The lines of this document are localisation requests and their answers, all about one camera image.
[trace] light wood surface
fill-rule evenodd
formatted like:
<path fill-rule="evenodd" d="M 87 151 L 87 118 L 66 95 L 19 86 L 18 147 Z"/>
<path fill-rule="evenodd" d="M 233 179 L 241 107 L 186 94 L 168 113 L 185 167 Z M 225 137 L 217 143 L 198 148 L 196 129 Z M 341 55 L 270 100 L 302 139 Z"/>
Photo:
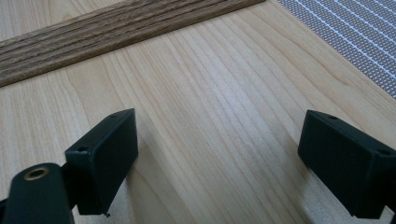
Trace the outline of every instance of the light wood surface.
<path fill-rule="evenodd" d="M 114 4 L 0 0 L 0 38 Z M 136 109 L 139 157 L 111 217 L 77 223 L 389 223 L 351 217 L 297 155 L 306 109 L 396 148 L 395 100 L 277 1 L 0 89 L 0 198 L 106 115 Z"/>
<path fill-rule="evenodd" d="M 122 1 L 0 42 L 0 87 L 263 1 Z"/>

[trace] striped fabric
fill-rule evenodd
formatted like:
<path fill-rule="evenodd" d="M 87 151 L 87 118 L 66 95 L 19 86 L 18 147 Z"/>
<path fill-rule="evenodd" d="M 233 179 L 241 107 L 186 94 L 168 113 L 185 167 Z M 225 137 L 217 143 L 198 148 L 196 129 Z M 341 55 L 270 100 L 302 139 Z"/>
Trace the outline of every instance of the striped fabric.
<path fill-rule="evenodd" d="M 278 0 L 396 99 L 396 0 Z"/>

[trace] screw hole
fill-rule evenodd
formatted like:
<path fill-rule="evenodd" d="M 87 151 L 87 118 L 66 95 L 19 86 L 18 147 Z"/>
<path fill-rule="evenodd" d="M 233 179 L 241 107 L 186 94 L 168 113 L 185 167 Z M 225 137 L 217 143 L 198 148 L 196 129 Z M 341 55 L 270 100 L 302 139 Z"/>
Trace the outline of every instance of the screw hole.
<path fill-rule="evenodd" d="M 385 156 L 390 156 L 390 154 L 392 154 L 391 152 L 385 149 L 377 149 L 376 151 Z"/>
<path fill-rule="evenodd" d="M 79 152 L 85 152 L 85 151 L 88 151 L 88 149 L 90 149 L 89 147 L 79 147 L 78 149 L 77 149 L 77 151 L 79 151 Z"/>
<path fill-rule="evenodd" d="M 35 168 L 34 170 L 29 171 L 24 176 L 24 179 L 25 180 L 36 180 L 36 179 L 43 177 L 44 175 L 46 175 L 49 172 L 50 172 L 50 170 L 47 167 Z"/>

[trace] table top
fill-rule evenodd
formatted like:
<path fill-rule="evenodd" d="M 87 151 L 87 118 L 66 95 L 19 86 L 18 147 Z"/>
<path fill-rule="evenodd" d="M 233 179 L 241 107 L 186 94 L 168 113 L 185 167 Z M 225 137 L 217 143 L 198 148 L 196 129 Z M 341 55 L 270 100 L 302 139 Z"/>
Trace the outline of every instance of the table top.
<path fill-rule="evenodd" d="M 0 40 L 117 3 L 2 0 Z M 276 0 L 0 89 L 0 198 L 14 175 L 135 108 L 139 157 L 111 217 L 76 223 L 389 223 L 351 217 L 305 167 L 307 109 L 396 148 L 396 101 Z"/>

